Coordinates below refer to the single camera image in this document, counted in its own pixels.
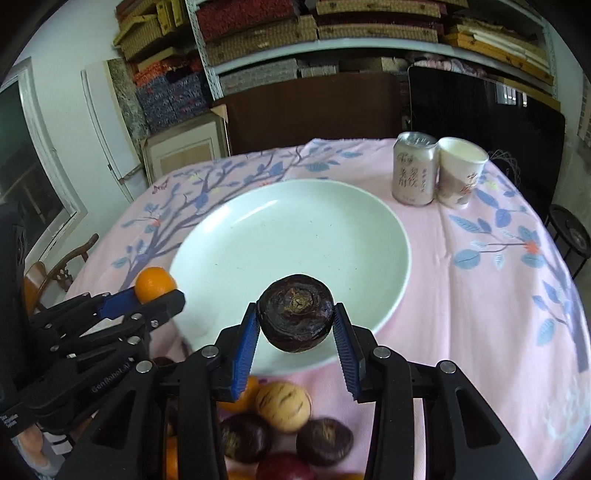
black monitor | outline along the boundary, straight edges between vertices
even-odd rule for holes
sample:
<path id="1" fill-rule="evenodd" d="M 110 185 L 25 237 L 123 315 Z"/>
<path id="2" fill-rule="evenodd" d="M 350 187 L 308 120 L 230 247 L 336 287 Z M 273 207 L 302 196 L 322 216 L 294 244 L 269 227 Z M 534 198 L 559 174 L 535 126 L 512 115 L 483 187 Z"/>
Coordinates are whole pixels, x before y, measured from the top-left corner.
<path id="1" fill-rule="evenodd" d="M 503 83 L 423 67 L 408 76 L 413 130 L 480 145 L 545 219 L 562 162 L 564 116 Z"/>

red apple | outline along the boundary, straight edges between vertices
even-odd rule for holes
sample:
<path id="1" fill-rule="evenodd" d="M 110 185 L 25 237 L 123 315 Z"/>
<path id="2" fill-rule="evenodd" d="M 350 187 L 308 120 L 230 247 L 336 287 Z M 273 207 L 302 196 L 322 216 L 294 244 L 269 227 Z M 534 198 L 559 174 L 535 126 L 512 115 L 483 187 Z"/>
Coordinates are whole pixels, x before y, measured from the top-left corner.
<path id="1" fill-rule="evenodd" d="M 281 452 L 273 453 L 259 463 L 256 480 L 316 480 L 316 473 L 297 455 Z"/>

table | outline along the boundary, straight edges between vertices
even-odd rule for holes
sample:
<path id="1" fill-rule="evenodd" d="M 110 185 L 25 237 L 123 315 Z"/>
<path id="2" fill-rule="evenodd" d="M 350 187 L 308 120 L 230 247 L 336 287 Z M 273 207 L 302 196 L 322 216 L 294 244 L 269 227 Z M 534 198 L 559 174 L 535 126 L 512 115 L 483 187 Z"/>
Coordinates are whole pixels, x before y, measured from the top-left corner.
<path id="1" fill-rule="evenodd" d="M 589 332 L 569 272 L 540 218 L 493 164 L 466 210 L 396 202 L 390 193 L 393 145 L 313 140 L 178 170 L 151 186 L 103 237 L 68 297 L 115 293 L 133 285 L 148 265 L 168 268 L 194 225 L 249 189 L 299 178 L 354 184 L 396 212 L 413 251 L 407 292 L 378 342 L 409 361 L 456 362 L 540 480 L 551 479 L 591 423 Z M 153 335 L 153 355 L 183 359 L 172 323 Z M 364 471 L 373 405 L 353 402 L 340 365 L 288 379 L 308 389 L 316 417 L 337 417 L 355 432 L 353 452 L 337 470 Z M 422 421 L 416 404 L 417 479 L 425 475 Z M 293 447 L 293 438 L 285 441 Z"/>

window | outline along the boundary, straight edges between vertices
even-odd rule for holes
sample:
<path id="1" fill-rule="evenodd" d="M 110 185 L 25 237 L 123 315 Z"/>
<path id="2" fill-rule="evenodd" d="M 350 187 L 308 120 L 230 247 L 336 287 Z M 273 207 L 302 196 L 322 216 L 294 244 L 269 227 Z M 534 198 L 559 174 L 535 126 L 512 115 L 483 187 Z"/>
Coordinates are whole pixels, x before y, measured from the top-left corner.
<path id="1" fill-rule="evenodd" d="M 86 213 L 41 118 L 29 59 L 0 87 L 0 202 L 20 205 L 27 268 Z"/>

orange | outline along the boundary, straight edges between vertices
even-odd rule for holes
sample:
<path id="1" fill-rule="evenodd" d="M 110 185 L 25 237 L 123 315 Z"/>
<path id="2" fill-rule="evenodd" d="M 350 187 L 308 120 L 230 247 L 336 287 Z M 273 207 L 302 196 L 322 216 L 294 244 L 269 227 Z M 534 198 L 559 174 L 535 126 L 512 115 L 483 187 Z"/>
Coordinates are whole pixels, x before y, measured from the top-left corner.
<path id="1" fill-rule="evenodd" d="M 140 303 L 148 303 L 177 288 L 174 278 L 162 267 L 144 268 L 135 280 L 135 296 Z"/>
<path id="2" fill-rule="evenodd" d="M 254 477 L 242 472 L 228 472 L 228 480 L 255 480 Z"/>
<path id="3" fill-rule="evenodd" d="M 166 439 L 166 480 L 178 480 L 178 437 Z"/>
<path id="4" fill-rule="evenodd" d="M 217 406 L 231 413 L 240 413 L 243 411 L 253 410 L 255 407 L 255 399 L 260 385 L 256 377 L 248 377 L 246 388 L 240 395 L 240 398 L 234 403 L 231 402 L 217 402 Z"/>
<path id="5" fill-rule="evenodd" d="M 336 480 L 363 480 L 365 473 L 344 473 L 336 478 Z"/>

